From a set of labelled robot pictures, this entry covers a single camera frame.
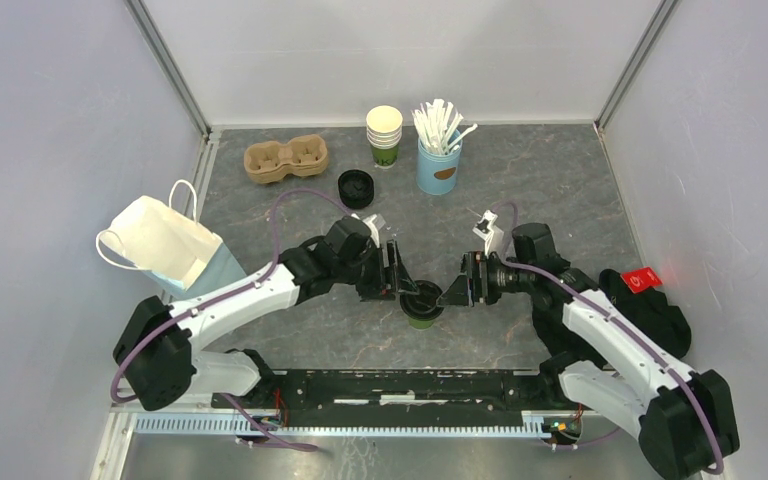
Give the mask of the black cup lid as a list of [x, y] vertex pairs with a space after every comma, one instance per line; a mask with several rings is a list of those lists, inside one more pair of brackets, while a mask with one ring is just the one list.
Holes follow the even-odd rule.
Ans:
[[431, 321], [439, 317], [444, 307], [438, 304], [443, 294], [442, 289], [429, 280], [416, 280], [418, 292], [401, 295], [399, 298], [402, 311], [416, 321]]

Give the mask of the green paper cup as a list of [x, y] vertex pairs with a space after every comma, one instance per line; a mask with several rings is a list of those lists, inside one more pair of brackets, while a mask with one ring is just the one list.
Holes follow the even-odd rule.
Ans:
[[417, 330], [425, 330], [434, 325], [435, 319], [434, 318], [416, 318], [416, 317], [409, 317], [408, 318], [409, 325]]

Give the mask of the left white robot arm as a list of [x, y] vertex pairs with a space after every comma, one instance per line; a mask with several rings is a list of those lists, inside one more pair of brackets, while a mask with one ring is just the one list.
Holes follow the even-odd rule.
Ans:
[[382, 241], [379, 215], [346, 212], [323, 235], [297, 247], [273, 250], [256, 273], [190, 300], [140, 301], [116, 343], [110, 385], [113, 402], [138, 402], [157, 411], [186, 394], [227, 394], [250, 407], [266, 405], [273, 379], [245, 352], [215, 353], [208, 346], [272, 312], [325, 295], [335, 285], [354, 287], [363, 301], [416, 296], [394, 240]]

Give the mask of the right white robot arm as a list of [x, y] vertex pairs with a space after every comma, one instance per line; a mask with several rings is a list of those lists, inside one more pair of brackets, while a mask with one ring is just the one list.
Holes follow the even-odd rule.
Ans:
[[495, 208], [472, 231], [482, 249], [464, 254], [439, 306], [493, 305], [526, 294], [539, 338], [552, 352], [540, 367], [540, 400], [586, 406], [633, 437], [664, 479], [721, 475], [740, 448], [727, 381], [698, 372], [628, 319], [610, 296], [556, 250], [544, 223], [504, 232]]

